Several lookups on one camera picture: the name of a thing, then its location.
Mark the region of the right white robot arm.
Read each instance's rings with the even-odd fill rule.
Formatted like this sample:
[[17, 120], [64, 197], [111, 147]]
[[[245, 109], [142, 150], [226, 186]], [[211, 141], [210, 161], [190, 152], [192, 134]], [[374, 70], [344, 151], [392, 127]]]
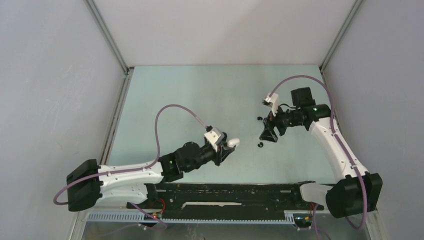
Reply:
[[336, 180], [335, 185], [299, 182], [290, 196], [291, 204], [297, 209], [304, 209], [310, 202], [319, 204], [337, 219], [375, 211], [383, 180], [353, 154], [331, 118], [331, 108], [316, 104], [309, 87], [292, 90], [291, 97], [294, 108], [288, 110], [281, 108], [276, 93], [263, 99], [270, 112], [262, 121], [264, 130], [259, 139], [276, 143], [288, 128], [305, 127], [324, 151]]

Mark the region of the white earbud case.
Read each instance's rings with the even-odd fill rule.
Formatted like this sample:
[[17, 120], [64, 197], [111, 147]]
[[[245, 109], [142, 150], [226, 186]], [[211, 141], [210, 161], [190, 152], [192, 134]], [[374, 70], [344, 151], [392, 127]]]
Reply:
[[227, 147], [229, 147], [229, 148], [235, 148], [235, 147], [237, 147], [239, 144], [240, 144], [240, 139], [239, 139], [239, 138], [232, 138], [232, 139], [229, 139], [229, 140], [226, 142], [226, 146], [227, 146]]

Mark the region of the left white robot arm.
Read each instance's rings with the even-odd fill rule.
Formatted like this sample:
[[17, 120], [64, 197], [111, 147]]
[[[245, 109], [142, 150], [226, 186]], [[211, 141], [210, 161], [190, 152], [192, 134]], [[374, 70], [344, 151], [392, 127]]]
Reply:
[[214, 149], [207, 141], [204, 146], [190, 141], [157, 162], [142, 164], [110, 166], [99, 165], [96, 159], [86, 160], [66, 177], [70, 186], [66, 190], [68, 210], [79, 212], [121, 203], [153, 208], [158, 202], [156, 184], [180, 180], [209, 162], [219, 166], [239, 143], [238, 138], [223, 139]]

